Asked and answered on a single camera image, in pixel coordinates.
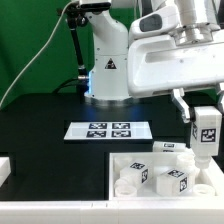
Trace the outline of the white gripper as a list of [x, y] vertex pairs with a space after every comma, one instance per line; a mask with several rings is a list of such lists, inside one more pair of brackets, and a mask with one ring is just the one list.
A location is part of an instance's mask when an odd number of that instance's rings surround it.
[[130, 28], [127, 83], [133, 97], [171, 93], [184, 123], [184, 91], [216, 86], [224, 115], [224, 29], [217, 4], [153, 4]]

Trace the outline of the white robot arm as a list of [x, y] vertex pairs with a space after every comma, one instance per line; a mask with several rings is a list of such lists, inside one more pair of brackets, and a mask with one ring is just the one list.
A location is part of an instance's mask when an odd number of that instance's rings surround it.
[[93, 28], [97, 101], [171, 95], [183, 120], [186, 92], [214, 88], [224, 114], [220, 0], [80, 0]]

